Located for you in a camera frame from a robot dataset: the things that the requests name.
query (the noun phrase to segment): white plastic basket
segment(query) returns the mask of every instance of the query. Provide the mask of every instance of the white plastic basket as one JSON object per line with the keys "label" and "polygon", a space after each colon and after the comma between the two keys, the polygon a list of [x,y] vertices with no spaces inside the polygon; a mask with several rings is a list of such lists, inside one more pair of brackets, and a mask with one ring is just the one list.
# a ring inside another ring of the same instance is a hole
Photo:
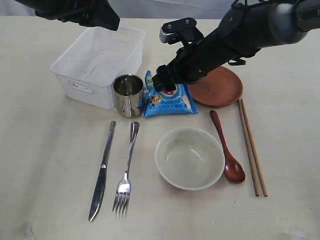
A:
{"label": "white plastic basket", "polygon": [[50,66],[65,94],[80,102],[112,109],[117,76],[136,74],[142,63],[145,32],[119,26],[118,31],[93,27]]}

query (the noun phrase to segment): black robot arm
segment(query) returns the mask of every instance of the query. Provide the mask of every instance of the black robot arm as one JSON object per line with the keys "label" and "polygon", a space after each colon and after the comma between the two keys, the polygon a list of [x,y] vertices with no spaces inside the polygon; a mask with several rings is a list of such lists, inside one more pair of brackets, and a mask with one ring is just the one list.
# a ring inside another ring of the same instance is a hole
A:
{"label": "black robot arm", "polygon": [[185,18],[162,26],[161,41],[181,41],[183,47],[168,65],[157,69],[152,78],[157,91],[196,83],[227,62],[244,65],[242,57],[253,57],[262,48],[299,42],[309,30],[320,28],[320,1],[269,0],[247,5],[236,0],[218,28],[205,38],[193,21]]}
{"label": "black robot arm", "polygon": [[103,27],[116,31],[120,18],[108,0],[16,0],[35,10],[39,17],[74,22],[85,27]]}

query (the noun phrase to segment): bowl rim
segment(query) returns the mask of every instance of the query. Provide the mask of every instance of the bowl rim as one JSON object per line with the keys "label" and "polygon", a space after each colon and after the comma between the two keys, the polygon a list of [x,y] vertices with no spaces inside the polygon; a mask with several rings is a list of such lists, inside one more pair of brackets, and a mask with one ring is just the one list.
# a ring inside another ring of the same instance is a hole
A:
{"label": "bowl rim", "polygon": [[[183,130],[192,130],[192,131],[198,131],[201,132],[202,134],[205,134],[207,136],[209,136],[209,138],[212,139],[212,141],[214,142],[214,144],[216,144],[217,148],[220,150],[221,156],[223,159],[223,164],[221,165],[221,169],[220,169],[220,173],[219,175],[217,175],[217,177],[215,177],[213,180],[211,180],[209,183],[202,185],[202,186],[198,186],[198,187],[187,187],[187,186],[182,186],[179,184],[174,183],[173,181],[171,181],[162,171],[162,169],[160,168],[159,164],[158,164],[158,150],[159,150],[159,146],[160,144],[164,141],[164,139],[166,139],[168,136],[170,135],[174,135],[177,132],[183,131]],[[174,128],[168,132],[166,132],[159,140],[155,151],[154,151],[154,161],[155,161],[155,165],[156,168],[158,169],[158,172],[160,173],[160,175],[171,185],[175,186],[176,188],[182,189],[182,190],[188,190],[188,191],[198,191],[198,190],[203,190],[203,189],[207,189],[209,187],[211,187],[213,184],[215,184],[222,176],[222,174],[224,173],[224,169],[225,169],[225,154],[224,154],[224,150],[221,146],[221,144],[218,142],[218,140],[212,136],[210,133],[206,132],[203,129],[200,128],[195,128],[195,127],[178,127],[178,128]]]}

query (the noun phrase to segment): white table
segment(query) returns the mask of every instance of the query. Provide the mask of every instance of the white table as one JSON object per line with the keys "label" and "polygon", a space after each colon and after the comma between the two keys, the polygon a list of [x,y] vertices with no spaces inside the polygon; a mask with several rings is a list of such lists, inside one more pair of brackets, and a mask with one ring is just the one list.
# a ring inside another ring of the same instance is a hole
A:
{"label": "white table", "polygon": [[[178,45],[161,44],[164,19],[122,19],[145,30],[138,75],[167,64]],[[231,153],[246,181],[224,176],[213,187],[183,191],[166,183],[154,163],[161,136],[176,127],[218,134],[210,108],[140,122],[126,220],[112,203],[128,153],[132,120],[67,98],[53,61],[84,30],[36,17],[0,17],[0,239],[21,240],[25,221],[37,240],[316,240],[320,238],[320,31],[302,42],[264,49],[246,66],[229,67],[243,98],[269,196],[255,197],[238,106],[218,109]],[[204,34],[219,21],[199,20]],[[116,120],[100,213],[88,222],[107,131]]]}

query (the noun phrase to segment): stainless steel cup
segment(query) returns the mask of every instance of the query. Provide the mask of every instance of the stainless steel cup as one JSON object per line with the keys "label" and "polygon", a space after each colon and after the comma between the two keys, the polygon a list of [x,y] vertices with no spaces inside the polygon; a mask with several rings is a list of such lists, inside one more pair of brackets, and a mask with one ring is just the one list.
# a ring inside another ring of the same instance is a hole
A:
{"label": "stainless steel cup", "polygon": [[126,118],[139,116],[144,111],[144,82],[136,75],[119,76],[113,83],[115,106]]}

